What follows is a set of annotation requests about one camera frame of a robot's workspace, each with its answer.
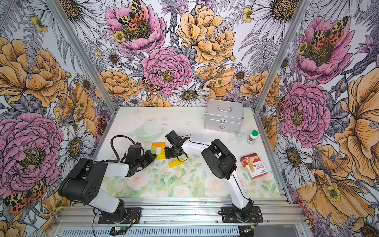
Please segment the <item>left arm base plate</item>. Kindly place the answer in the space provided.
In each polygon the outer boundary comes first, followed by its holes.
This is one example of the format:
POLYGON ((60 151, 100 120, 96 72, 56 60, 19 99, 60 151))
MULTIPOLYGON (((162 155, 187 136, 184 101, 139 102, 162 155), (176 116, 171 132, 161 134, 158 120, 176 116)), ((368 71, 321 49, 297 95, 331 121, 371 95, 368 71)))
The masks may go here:
POLYGON ((138 224, 141 217, 142 208, 127 207, 123 210, 117 210, 115 213, 102 211, 97 221, 101 225, 110 224, 138 224))

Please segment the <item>yellow long block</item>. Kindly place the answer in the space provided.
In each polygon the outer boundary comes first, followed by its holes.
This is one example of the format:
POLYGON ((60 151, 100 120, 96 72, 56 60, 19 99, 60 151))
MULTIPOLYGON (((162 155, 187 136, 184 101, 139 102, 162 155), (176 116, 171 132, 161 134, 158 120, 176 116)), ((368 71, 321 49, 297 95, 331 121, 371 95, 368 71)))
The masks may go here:
POLYGON ((165 160, 166 159, 166 155, 165 154, 159 154, 157 155, 157 160, 165 160))
POLYGON ((177 167, 177 166, 180 166, 184 164, 184 162, 182 160, 175 160, 175 161, 172 161, 168 164, 169 168, 174 168, 174 167, 177 167))

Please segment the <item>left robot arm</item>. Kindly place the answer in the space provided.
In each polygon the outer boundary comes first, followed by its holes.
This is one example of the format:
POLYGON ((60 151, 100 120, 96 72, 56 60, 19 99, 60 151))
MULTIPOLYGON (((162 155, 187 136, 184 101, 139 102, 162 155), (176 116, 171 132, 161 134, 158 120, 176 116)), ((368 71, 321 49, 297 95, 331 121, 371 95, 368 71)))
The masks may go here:
POLYGON ((121 160, 93 161, 81 159, 62 181, 58 194, 101 211, 106 220, 120 223, 126 217, 124 201, 101 188, 104 178, 131 177, 148 167, 157 155, 133 144, 121 160))

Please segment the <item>orange block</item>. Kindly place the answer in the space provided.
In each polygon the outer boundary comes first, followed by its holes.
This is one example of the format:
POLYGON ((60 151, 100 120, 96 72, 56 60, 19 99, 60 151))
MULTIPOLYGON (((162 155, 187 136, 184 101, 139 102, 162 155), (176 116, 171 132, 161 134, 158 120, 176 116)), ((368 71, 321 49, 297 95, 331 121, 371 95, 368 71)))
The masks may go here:
POLYGON ((155 142, 155 143, 152 143, 152 146, 153 147, 165 147, 166 144, 165 144, 165 142, 155 142))

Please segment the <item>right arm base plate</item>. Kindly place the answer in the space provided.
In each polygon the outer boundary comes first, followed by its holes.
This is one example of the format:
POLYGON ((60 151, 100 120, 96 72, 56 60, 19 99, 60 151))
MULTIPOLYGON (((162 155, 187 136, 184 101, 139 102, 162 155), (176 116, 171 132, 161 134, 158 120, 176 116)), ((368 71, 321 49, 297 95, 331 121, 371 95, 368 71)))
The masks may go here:
POLYGON ((223 223, 262 223, 264 221, 261 209, 254 206, 251 210, 240 210, 234 206, 224 206, 218 211, 223 223))

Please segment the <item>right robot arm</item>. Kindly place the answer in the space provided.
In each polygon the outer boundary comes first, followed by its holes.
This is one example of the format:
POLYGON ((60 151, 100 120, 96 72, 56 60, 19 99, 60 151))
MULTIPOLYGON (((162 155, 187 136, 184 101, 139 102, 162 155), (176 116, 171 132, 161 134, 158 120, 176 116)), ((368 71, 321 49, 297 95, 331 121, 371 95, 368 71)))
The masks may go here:
POLYGON ((166 134, 165 138, 171 144, 165 148, 168 159, 184 155, 202 156, 211 172, 221 179, 232 199, 234 214, 241 222, 246 222, 252 214, 254 202, 247 197, 237 172, 237 159, 219 139, 211 142, 194 141, 190 136, 179 136, 175 131, 166 134))

